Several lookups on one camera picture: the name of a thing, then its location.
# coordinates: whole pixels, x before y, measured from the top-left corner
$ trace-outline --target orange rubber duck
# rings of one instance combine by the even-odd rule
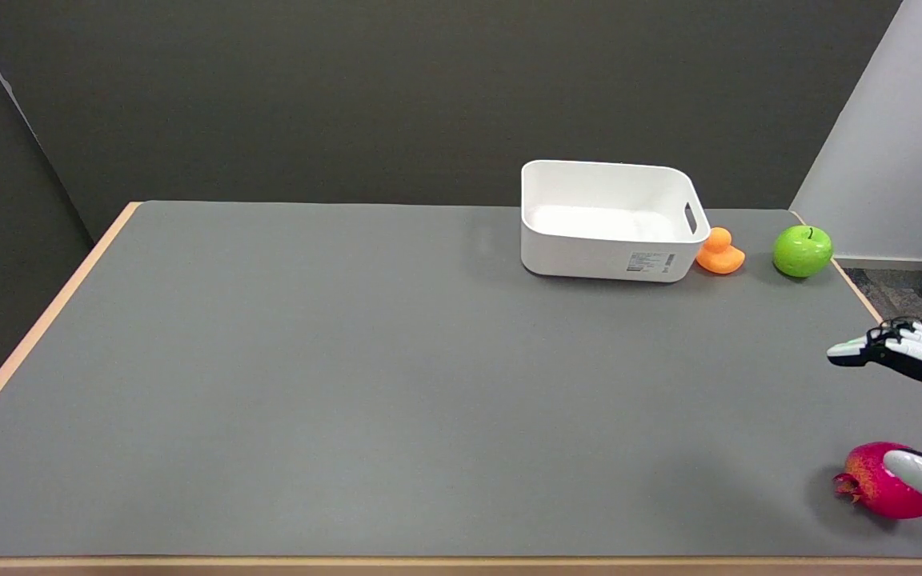
[[[715,227],[696,255],[696,262],[714,274],[731,274],[746,262],[746,253],[732,246],[732,233],[728,229]]]

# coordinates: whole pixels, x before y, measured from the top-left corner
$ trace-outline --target gray table surface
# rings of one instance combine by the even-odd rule
[[[0,557],[922,557],[835,499],[922,449],[922,385],[824,350],[874,324],[711,210],[731,277],[541,278],[515,208],[150,202],[0,393]]]

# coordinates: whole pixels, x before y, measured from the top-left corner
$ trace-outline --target pink pomegranate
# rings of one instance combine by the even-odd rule
[[[922,517],[922,494],[908,487],[884,467],[884,456],[907,449],[895,442],[871,442],[852,449],[845,471],[835,476],[835,492],[852,496],[874,514],[893,520]]]

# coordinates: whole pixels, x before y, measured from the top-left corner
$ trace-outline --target green apple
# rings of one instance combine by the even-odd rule
[[[828,233],[813,226],[792,226],[775,241],[775,266],[782,274],[809,278],[831,261],[835,247]]]

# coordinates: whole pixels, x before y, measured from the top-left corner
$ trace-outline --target white wall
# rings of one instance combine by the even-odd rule
[[[904,0],[792,209],[839,258],[922,260],[922,0]]]

